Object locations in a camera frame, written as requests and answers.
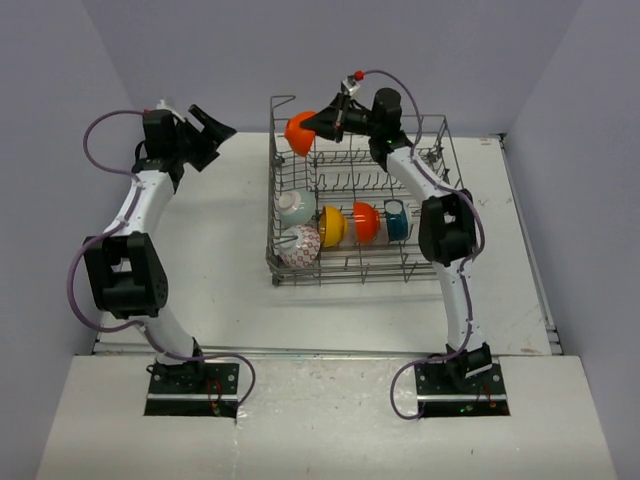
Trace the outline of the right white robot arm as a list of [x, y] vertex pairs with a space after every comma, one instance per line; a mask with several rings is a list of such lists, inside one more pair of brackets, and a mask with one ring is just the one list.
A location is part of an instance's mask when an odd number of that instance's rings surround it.
[[346, 133], [367, 137], [371, 158], [420, 205], [419, 248], [436, 270], [448, 328], [447, 353], [431, 360], [442, 367], [454, 391], [471, 391], [491, 369], [492, 359], [475, 327], [471, 270], [485, 236], [470, 192], [451, 187], [416, 154], [416, 144], [402, 128], [401, 96], [394, 89], [378, 90], [369, 109], [339, 93], [300, 127], [336, 143]]

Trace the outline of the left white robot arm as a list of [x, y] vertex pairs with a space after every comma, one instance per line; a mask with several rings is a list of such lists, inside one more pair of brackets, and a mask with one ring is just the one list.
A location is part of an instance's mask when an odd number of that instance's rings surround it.
[[99, 333], [137, 330], [156, 352], [154, 378], [195, 393], [207, 383], [205, 358], [168, 307], [169, 281], [152, 236], [185, 168], [203, 171], [236, 131], [196, 104], [188, 112], [182, 116], [165, 101], [138, 112], [143, 138], [132, 166], [122, 172], [130, 181], [128, 194], [114, 220], [85, 240], [73, 262], [85, 265], [96, 308], [119, 322], [82, 323]]

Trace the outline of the pale green ceramic bowl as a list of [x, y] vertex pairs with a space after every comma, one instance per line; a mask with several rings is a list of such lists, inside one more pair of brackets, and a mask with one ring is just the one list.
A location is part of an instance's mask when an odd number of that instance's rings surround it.
[[285, 228], [307, 224], [316, 212], [315, 195], [307, 190], [285, 191], [277, 201], [277, 211]]

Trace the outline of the orange plastic bowl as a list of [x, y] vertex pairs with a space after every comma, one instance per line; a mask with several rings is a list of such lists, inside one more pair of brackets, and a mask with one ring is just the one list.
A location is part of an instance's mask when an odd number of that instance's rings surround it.
[[284, 137], [291, 150], [299, 156], [306, 157], [315, 140], [315, 133], [302, 127], [302, 122], [313, 117], [314, 111], [304, 111], [291, 117], [284, 130]]

